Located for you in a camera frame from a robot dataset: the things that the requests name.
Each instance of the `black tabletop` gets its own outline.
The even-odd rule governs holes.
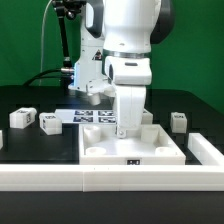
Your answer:
[[[63,125],[62,135],[46,136],[39,128],[39,113],[111,109],[107,100],[91,107],[58,87],[3,86],[0,104],[1,164],[78,164],[78,126]],[[9,114],[21,107],[35,107],[36,122],[24,130],[10,129]],[[224,116],[193,94],[149,90],[146,109],[187,155],[187,164],[199,164],[187,149],[189,132],[201,133],[224,151]],[[186,114],[186,134],[171,132],[171,112]],[[223,205],[224,192],[0,192],[0,223],[221,224]]]

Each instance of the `white cube with black marking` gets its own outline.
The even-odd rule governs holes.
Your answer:
[[[0,150],[3,147],[3,136],[2,136],[2,131],[0,130]]]
[[[184,113],[171,113],[170,126],[173,133],[187,132],[187,118]]]
[[[40,128],[47,135],[58,135],[62,133],[62,121],[54,113],[41,113],[40,116]]]
[[[9,115],[10,128],[24,129],[35,121],[37,110],[35,108],[22,107]]]

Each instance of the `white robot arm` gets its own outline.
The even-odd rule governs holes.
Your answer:
[[[94,12],[91,7],[87,4],[87,13]],[[145,86],[152,78],[146,56],[151,52],[150,36],[160,8],[161,0],[104,0],[104,72],[113,87],[110,90],[114,91],[113,109],[119,138],[125,138],[127,130],[138,129],[141,125]],[[99,89],[105,92],[109,88],[99,81],[87,87],[93,96]]]

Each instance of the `white box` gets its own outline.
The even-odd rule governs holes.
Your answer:
[[[40,128],[47,135],[57,135],[62,133],[62,121],[54,113],[41,113]]]
[[[2,136],[2,131],[0,130],[0,149],[3,147],[3,136]]]
[[[24,129],[35,121],[37,111],[35,108],[20,108],[9,115],[10,128]]]
[[[185,155],[160,125],[129,130],[125,139],[119,139],[115,131],[114,124],[80,124],[80,164],[185,165]]]
[[[173,133],[187,132],[187,118],[184,113],[171,113],[170,126]]]

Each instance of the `green wall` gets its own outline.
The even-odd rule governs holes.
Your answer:
[[[39,73],[41,25],[47,3],[48,0],[1,1],[0,85],[20,85]],[[190,91],[224,113],[224,1],[173,3],[174,30],[152,48],[151,87]],[[71,55],[76,60],[80,49],[79,21],[66,23]],[[46,23],[44,69],[61,67],[62,59],[58,22],[51,9]]]

